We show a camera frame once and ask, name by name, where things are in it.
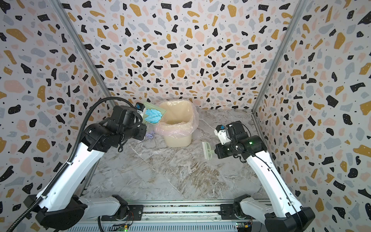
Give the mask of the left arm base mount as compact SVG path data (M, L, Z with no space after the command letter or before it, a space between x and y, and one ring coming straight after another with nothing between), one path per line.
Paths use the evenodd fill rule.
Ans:
M102 216L102 221L131 222L142 219L144 205L121 206L113 216Z

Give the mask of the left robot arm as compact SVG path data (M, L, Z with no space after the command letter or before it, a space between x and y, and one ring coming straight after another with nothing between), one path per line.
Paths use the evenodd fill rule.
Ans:
M146 107L142 103L134 107L117 105L111 117L82 127L76 153L69 157L43 191L28 196L24 201L36 213L35 218L41 226L64 231L82 219L108 216L124 220L130 215L128 203L119 195L89 199L79 197L75 192L110 148L123 151L129 139L144 139L145 112Z

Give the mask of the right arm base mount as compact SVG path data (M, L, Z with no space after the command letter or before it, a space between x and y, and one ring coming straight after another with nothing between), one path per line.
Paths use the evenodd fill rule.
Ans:
M237 220L236 211L233 204L221 204L218 213L222 220Z

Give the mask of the cream trash bin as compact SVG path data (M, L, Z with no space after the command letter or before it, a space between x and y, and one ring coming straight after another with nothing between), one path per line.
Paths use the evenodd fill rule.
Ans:
M190 101L164 101L159 105L166 113L155 126L157 134L163 137L170 148L182 148L191 144L194 131L194 110Z

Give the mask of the green hand brush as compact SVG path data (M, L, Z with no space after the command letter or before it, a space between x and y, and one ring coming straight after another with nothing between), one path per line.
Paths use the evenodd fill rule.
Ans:
M215 154L212 146L208 142L202 142L203 153L206 160L211 160Z

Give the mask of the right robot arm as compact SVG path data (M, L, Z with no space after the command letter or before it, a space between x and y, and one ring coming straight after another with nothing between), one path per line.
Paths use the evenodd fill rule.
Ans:
M219 138L215 153L219 159L234 157L248 164L258 176L270 200L267 206L248 194L222 205L224 218L257 220L269 232L304 232L315 219L313 210L303 207L291 193L275 168L262 139L251 135L240 121L218 125L214 131Z

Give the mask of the green plastic dustpan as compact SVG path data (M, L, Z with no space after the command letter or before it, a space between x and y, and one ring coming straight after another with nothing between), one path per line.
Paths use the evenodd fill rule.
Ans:
M144 107L145 107L143 114L144 123L156 125L161 121L163 116L166 114L165 109L148 102L144 102Z

